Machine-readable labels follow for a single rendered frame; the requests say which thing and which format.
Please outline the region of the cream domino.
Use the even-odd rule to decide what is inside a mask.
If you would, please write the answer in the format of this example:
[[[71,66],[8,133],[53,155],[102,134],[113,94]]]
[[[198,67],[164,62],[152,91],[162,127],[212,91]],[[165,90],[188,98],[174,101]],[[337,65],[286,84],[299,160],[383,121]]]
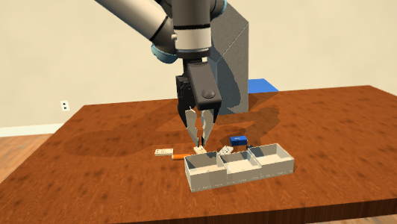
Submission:
[[[226,155],[226,154],[230,154],[233,150],[233,147],[230,146],[225,146],[218,154],[219,155]]]
[[[173,149],[156,149],[155,156],[172,155]]]
[[[194,151],[196,152],[196,154],[201,154],[201,153],[206,153],[205,149],[200,146],[200,147],[193,147]]]

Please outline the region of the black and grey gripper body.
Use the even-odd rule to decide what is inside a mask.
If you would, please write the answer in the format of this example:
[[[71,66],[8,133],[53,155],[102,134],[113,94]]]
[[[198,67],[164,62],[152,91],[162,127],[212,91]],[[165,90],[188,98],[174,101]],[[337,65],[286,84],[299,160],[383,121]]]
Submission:
[[[202,62],[203,57],[210,56],[210,49],[202,52],[179,52],[178,50],[176,52],[177,52],[177,58],[183,59],[183,69],[184,69],[184,73],[182,75],[175,76],[177,96],[178,97],[182,96],[184,103],[193,109],[196,106],[196,101],[194,99],[189,76],[187,74],[187,64]],[[196,58],[196,57],[201,57],[201,58]]]

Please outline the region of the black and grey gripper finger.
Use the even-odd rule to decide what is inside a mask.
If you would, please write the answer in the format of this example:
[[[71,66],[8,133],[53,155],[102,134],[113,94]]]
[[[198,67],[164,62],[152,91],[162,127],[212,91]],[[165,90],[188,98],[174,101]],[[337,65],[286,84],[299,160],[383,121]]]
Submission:
[[[201,146],[204,147],[213,125],[216,121],[219,108],[201,111],[201,122],[203,128],[203,135],[201,136]]]
[[[197,119],[196,112],[188,105],[186,105],[182,99],[182,96],[178,97],[178,113],[188,130],[193,142],[199,147],[199,138],[197,137],[197,128],[195,122]]]

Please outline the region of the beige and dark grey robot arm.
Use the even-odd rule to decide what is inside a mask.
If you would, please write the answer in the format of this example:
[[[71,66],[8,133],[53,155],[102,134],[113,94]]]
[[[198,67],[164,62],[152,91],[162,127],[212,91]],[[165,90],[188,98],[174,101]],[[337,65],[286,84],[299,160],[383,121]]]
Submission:
[[[148,0],[94,1],[151,41],[153,55],[167,64],[178,59],[177,50],[208,50],[211,47],[210,22],[219,17],[227,5],[227,0],[154,0],[165,15]],[[208,61],[188,63],[187,74],[199,111],[222,106],[222,97]]]

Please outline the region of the cream three-compartment bin rack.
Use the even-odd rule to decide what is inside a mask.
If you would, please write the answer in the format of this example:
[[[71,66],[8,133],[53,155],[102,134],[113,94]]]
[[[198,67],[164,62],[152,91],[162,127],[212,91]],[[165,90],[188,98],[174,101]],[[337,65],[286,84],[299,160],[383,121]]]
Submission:
[[[184,165],[193,193],[293,173],[294,158],[275,143],[226,155],[188,155]]]

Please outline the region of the orange cylinder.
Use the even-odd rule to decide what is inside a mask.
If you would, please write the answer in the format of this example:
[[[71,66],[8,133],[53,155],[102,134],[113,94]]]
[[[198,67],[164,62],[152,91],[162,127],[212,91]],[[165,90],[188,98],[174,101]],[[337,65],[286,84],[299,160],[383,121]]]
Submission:
[[[190,154],[187,155],[172,155],[172,159],[173,160],[184,160],[184,156],[188,156]]]

